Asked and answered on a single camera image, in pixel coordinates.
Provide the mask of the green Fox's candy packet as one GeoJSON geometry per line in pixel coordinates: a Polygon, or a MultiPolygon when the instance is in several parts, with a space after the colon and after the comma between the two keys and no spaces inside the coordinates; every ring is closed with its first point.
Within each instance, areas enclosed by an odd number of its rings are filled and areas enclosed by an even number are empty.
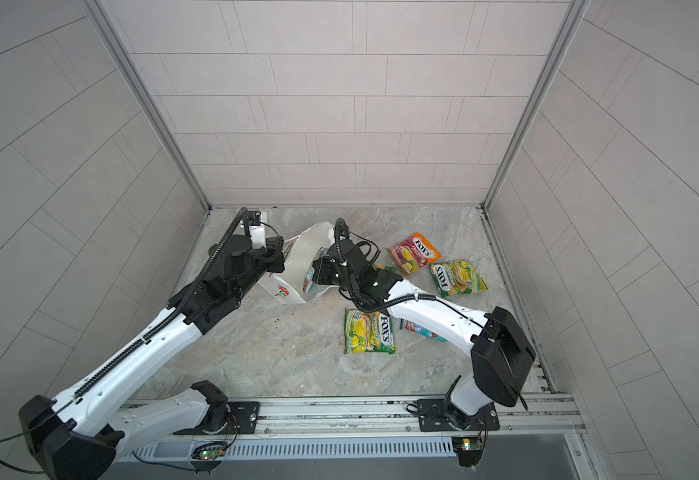
{"type": "Polygon", "coordinates": [[[375,268],[375,270],[379,270],[379,271],[383,270],[383,271],[388,271],[388,272],[395,273],[395,274],[399,273],[399,270],[395,266],[375,264],[375,265],[373,265],[373,268],[375,268]]]}

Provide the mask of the orange Fox's candy packet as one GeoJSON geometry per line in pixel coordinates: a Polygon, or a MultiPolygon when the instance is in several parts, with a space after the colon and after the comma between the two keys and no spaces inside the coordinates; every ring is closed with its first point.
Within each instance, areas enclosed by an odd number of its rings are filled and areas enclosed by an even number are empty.
{"type": "Polygon", "coordinates": [[[419,232],[387,250],[403,275],[409,275],[441,259],[433,244],[419,232]]]}

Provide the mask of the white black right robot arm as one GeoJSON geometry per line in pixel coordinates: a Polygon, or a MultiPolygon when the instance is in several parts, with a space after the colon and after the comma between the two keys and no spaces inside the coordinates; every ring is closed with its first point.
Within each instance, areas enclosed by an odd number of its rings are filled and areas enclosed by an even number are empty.
{"type": "Polygon", "coordinates": [[[473,373],[451,385],[434,418],[467,430],[491,403],[513,407],[525,402],[521,390],[537,354],[511,312],[473,310],[427,293],[397,273],[372,266],[347,238],[315,258],[312,267],[315,283],[339,287],[358,310],[413,322],[471,358],[473,373]]]}

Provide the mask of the yellow-green Fox's candy packet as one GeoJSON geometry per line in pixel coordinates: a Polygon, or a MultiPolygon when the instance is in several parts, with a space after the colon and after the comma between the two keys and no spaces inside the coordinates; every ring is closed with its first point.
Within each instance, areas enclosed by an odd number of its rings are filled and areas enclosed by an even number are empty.
{"type": "Polygon", "coordinates": [[[475,266],[467,260],[433,263],[429,270],[441,298],[489,290],[475,266]]]}

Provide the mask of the white floral paper bag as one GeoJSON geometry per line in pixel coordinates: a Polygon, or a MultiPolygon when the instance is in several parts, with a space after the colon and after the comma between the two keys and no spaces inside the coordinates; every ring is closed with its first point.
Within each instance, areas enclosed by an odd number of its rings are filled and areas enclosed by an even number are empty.
{"type": "Polygon", "coordinates": [[[283,304],[307,304],[313,299],[335,289],[333,284],[320,284],[307,293],[303,293],[303,282],[309,264],[321,247],[329,248],[334,241],[333,225],[320,222],[290,238],[283,246],[284,271],[282,273],[265,273],[258,284],[276,300],[283,304]]]}

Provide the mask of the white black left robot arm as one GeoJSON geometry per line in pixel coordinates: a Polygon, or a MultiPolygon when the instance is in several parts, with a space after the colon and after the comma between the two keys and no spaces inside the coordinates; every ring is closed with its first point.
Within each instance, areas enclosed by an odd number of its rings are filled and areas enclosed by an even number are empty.
{"type": "Polygon", "coordinates": [[[18,416],[28,452],[50,479],[97,479],[124,454],[181,431],[226,428],[226,395],[201,381],[149,405],[122,410],[169,359],[239,308],[267,272],[284,269],[283,240],[260,228],[215,245],[200,274],[127,346],[53,398],[34,396],[18,416]]]}

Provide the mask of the teal candy packet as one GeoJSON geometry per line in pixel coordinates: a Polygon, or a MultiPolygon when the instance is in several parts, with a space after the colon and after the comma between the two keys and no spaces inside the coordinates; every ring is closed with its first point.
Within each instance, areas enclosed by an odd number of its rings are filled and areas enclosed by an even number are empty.
{"type": "Polygon", "coordinates": [[[315,286],[315,272],[316,272],[316,267],[314,266],[315,262],[319,262],[325,254],[327,254],[328,249],[325,247],[319,248],[317,251],[317,254],[313,257],[313,260],[311,261],[311,264],[309,264],[307,272],[305,274],[304,282],[303,282],[303,293],[307,294],[313,286],[315,286]]]}

